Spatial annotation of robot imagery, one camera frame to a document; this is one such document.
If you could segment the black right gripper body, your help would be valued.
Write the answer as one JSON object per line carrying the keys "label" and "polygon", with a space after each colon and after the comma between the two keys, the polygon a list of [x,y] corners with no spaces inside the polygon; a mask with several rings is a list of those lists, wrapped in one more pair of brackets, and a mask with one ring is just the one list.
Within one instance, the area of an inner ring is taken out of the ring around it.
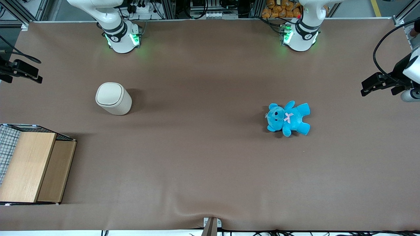
{"label": "black right gripper body", "polygon": [[15,64],[0,66],[0,79],[6,83],[12,83],[14,77],[19,77]]}

